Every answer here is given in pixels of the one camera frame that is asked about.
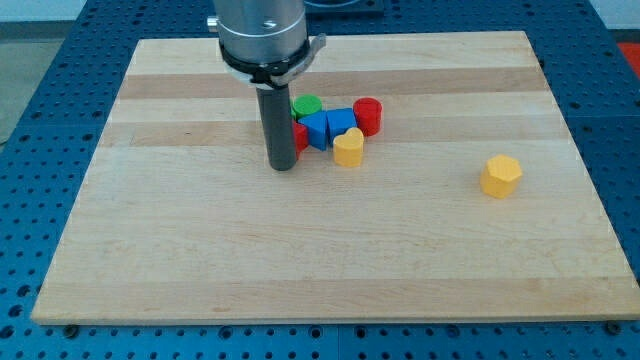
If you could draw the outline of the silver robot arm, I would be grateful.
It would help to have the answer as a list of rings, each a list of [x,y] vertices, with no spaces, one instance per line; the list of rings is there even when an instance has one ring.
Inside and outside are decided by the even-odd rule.
[[[281,89],[301,76],[326,46],[308,35],[303,0],[214,0],[206,25],[218,36],[227,71],[263,90]]]

